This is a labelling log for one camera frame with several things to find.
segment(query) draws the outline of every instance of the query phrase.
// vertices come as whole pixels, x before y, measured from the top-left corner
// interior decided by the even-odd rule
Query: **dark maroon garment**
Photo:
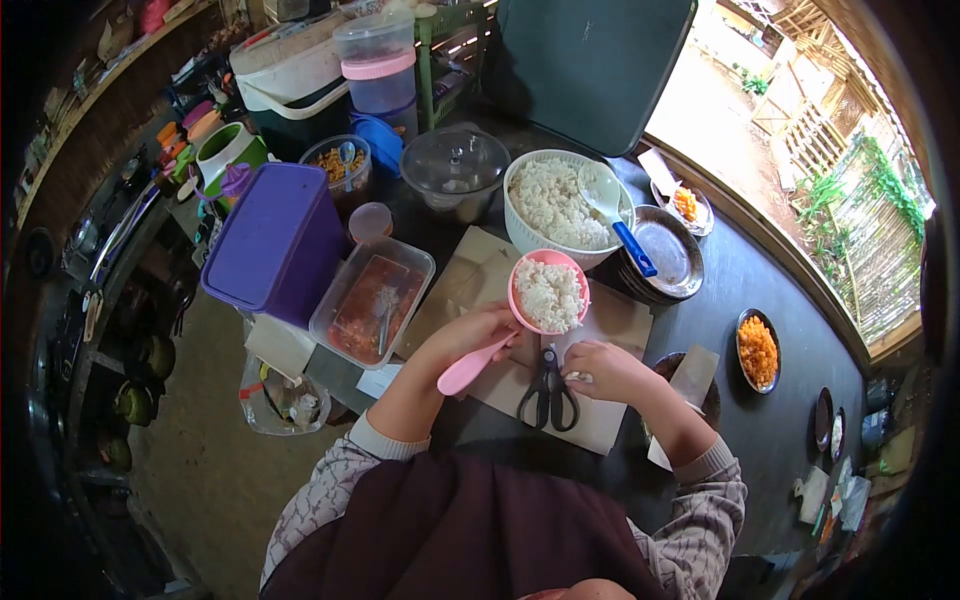
[[[590,578],[665,598],[626,515],[581,484],[423,452],[363,475],[342,518],[276,567],[263,600],[511,599]]]

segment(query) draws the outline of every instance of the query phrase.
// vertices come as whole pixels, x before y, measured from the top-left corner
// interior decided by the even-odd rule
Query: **scissors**
[[[570,393],[560,375],[560,366],[557,364],[557,347],[553,344],[540,351],[540,365],[537,376],[523,395],[516,408],[516,417],[523,422],[523,409],[530,398],[537,395],[537,424],[534,427],[542,429],[547,420],[557,431],[564,432],[573,429],[580,420],[580,404],[577,398]],[[564,425],[564,397],[573,408],[573,418],[569,425]]]

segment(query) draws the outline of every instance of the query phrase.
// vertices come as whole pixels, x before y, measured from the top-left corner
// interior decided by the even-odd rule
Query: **blue handle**
[[[620,239],[623,241],[623,247],[627,249],[627,252],[630,253],[630,256],[640,268],[640,274],[645,277],[655,276],[657,274],[657,267],[654,266],[653,261],[650,260],[650,257],[643,251],[643,248],[636,242],[636,238],[627,228],[627,224],[623,221],[617,221],[613,224],[613,230],[620,236]]]

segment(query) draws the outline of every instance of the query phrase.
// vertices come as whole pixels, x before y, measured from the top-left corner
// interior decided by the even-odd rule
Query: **person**
[[[713,598],[743,527],[747,488],[723,440],[627,351],[572,345],[569,388],[643,416],[674,467],[672,520],[653,536],[584,485],[427,452],[437,378],[504,327],[506,301],[445,325],[317,463],[268,543],[260,597]],[[506,358],[512,344],[494,361]]]

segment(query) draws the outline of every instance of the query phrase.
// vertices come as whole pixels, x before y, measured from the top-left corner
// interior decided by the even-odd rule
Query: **sleeve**
[[[310,481],[287,503],[267,543],[260,587],[294,546],[330,521],[343,516],[360,477],[382,461],[410,460],[430,446],[430,439],[405,443],[371,427],[364,412],[313,468]]]
[[[743,528],[747,486],[740,480],[739,462],[719,437],[703,456],[675,474],[680,486],[673,500],[673,520],[653,536],[632,522],[630,528],[668,595],[712,600]]]

